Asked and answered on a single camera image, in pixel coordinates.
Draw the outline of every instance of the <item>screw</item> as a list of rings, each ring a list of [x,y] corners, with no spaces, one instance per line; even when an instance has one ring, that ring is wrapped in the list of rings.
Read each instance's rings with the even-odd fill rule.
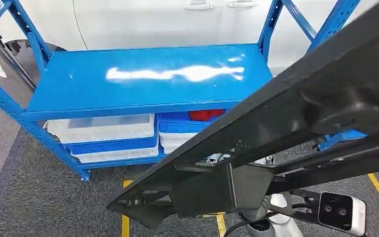
[[[313,148],[313,150],[314,150],[315,152],[319,152],[319,151],[320,151],[320,148],[317,146],[317,144],[314,144],[314,145],[312,146],[312,148]]]
[[[331,206],[329,206],[329,205],[326,205],[326,206],[325,206],[325,211],[327,211],[327,212],[330,212],[330,211],[332,211],[332,208],[331,208]]]
[[[341,208],[341,209],[339,209],[338,213],[339,213],[339,215],[344,216],[344,215],[346,215],[346,210]]]
[[[274,155],[265,157],[265,164],[274,164]]]

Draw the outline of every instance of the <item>plastic storage tray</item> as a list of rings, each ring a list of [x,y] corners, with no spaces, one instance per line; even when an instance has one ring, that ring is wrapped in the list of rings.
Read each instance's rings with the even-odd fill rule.
[[[209,121],[193,121],[188,112],[160,113],[159,132],[161,133],[199,133],[215,121],[218,116]]]
[[[163,152],[168,155],[168,154],[171,154],[178,147],[179,146],[177,146],[177,147],[163,147]]]
[[[61,145],[69,149],[69,151],[73,155],[96,153],[96,152],[110,152],[110,151],[153,148],[158,143],[158,136],[159,136],[158,130],[159,130],[159,124],[155,116],[154,135],[152,137],[131,138],[131,139],[101,141],[101,142],[69,143],[69,144],[61,144]]]
[[[159,155],[159,144],[157,143],[156,146],[152,148],[71,155],[78,158],[81,163],[155,157]]]
[[[154,114],[49,120],[47,131],[61,143],[96,142],[154,136]]]
[[[163,147],[179,147],[197,133],[160,133],[160,144]]]

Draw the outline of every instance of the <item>car door handle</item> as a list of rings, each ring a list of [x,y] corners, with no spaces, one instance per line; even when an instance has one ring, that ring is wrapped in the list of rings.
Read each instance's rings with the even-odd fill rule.
[[[252,0],[234,0],[228,1],[226,4],[230,8],[241,8],[241,7],[253,7],[256,6],[257,3]]]
[[[191,2],[184,6],[187,10],[211,10],[214,8],[214,4],[208,3],[205,0],[191,0]]]

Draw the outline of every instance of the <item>blue metal shelf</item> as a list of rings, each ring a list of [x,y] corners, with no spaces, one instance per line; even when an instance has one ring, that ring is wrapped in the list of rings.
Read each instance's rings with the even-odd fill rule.
[[[83,181],[89,169],[156,163],[166,156],[162,147],[157,157],[82,164],[35,121],[231,108],[272,79],[266,62],[283,6],[311,51],[342,28],[359,1],[339,0],[316,33],[291,0],[273,0],[255,44],[50,53],[20,2],[1,0],[0,17],[8,10],[30,41],[41,80],[25,110],[0,87],[0,108]]]
[[[22,117],[230,108],[271,79],[256,44],[55,52]]]

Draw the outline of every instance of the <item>blue storage bin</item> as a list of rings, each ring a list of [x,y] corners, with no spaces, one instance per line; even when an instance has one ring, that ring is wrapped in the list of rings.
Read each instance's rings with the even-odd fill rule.
[[[153,137],[131,138],[131,139],[121,139],[121,140],[111,140],[111,141],[100,141],[100,142],[68,143],[68,144],[61,144],[61,145],[69,149],[72,155],[96,153],[96,152],[122,151],[122,150],[132,150],[132,149],[153,148],[157,145],[158,136],[159,136],[159,120],[157,116],[155,116]]]
[[[209,121],[193,121],[188,112],[172,112],[157,114],[159,132],[161,133],[198,133],[220,116],[211,117]]]

